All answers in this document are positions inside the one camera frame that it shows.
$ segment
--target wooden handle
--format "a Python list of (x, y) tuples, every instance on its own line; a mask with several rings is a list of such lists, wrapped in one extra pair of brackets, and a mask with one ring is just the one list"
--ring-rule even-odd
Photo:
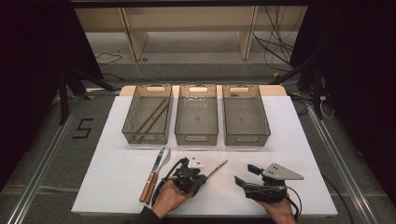
[(154, 192), (155, 185), (157, 184), (158, 174), (154, 173), (154, 177), (152, 177), (151, 183), (148, 188), (148, 192), (146, 194), (145, 203), (149, 204), (151, 201), (152, 193)]
[(151, 172), (151, 173), (149, 174), (149, 176), (148, 176), (148, 182), (146, 182), (146, 185), (145, 185), (145, 187), (143, 188), (143, 191), (142, 191), (142, 195), (140, 195), (140, 198), (139, 198), (139, 201), (140, 201), (140, 202), (145, 201), (146, 195), (147, 195), (147, 193), (148, 193), (148, 191), (149, 191), (149, 187), (150, 187), (150, 184), (151, 184), (151, 181), (152, 181), (152, 178), (154, 177), (154, 175), (156, 175), (156, 173), (154, 173), (154, 172)]

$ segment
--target black sleeve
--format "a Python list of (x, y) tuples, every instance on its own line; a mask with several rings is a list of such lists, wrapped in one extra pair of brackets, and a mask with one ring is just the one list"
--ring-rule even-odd
[(144, 206), (142, 212), (137, 216), (135, 224), (160, 224), (162, 222), (151, 209)]

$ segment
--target knife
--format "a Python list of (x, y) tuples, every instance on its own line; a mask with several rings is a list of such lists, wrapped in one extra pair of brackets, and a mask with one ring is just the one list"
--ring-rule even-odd
[(155, 175), (157, 175), (156, 171), (158, 168), (158, 165), (161, 162), (161, 158), (163, 157), (163, 152), (165, 151), (165, 147), (161, 149), (161, 151), (158, 153), (157, 159), (154, 162), (154, 166), (152, 167), (151, 173), (148, 176), (148, 181), (146, 182), (146, 186), (143, 188), (142, 194), (140, 195), (139, 201), (143, 202), (146, 199), (146, 195), (149, 192), (149, 186), (154, 178)]
[(151, 184), (149, 185), (148, 192), (146, 194), (145, 203), (149, 203), (151, 201), (152, 193), (154, 192), (155, 185), (157, 184), (158, 180), (158, 173), (160, 172), (161, 168), (169, 162), (171, 159), (171, 149), (169, 148), (168, 153), (166, 154), (165, 159), (163, 159), (163, 163), (161, 166), (155, 171), (154, 177), (151, 180)]

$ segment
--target person's left hand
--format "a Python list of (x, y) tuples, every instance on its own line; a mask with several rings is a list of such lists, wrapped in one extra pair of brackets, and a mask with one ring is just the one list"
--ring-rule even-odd
[(192, 197), (192, 192), (184, 193), (176, 187), (172, 180), (168, 180), (160, 189), (160, 193), (151, 210), (159, 218), (163, 218), (169, 212), (177, 209), (190, 197)]

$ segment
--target white table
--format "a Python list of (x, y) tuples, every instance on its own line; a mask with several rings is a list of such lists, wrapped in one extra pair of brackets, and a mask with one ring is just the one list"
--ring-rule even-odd
[[(179, 159), (189, 157), (192, 153), (205, 164), (201, 172), (204, 175), (208, 175), (223, 160), (228, 162), (208, 179), (197, 195), (169, 216), (267, 216), (261, 206), (245, 197), (244, 191), (235, 185), (233, 177), (237, 175), (247, 182), (260, 184), (261, 177), (250, 173), (247, 165), (265, 169), (272, 162), (304, 176), (304, 180), (286, 181), (301, 197), (302, 216), (337, 215), (289, 96), (262, 97), (271, 129), (271, 136), (264, 147), (227, 147), (224, 146), (223, 136), (221, 86), (218, 86), (218, 144), (215, 147), (185, 147), (177, 145), (174, 134), (178, 88), (173, 87), (175, 98), (166, 145), (172, 148), (172, 157), (161, 169), (160, 178)], [(163, 146), (128, 144), (121, 129), (131, 101), (131, 96), (116, 97), (72, 212), (82, 215), (138, 214), (146, 205), (138, 199)], [(298, 204), (296, 195), (291, 190), (289, 194)]]

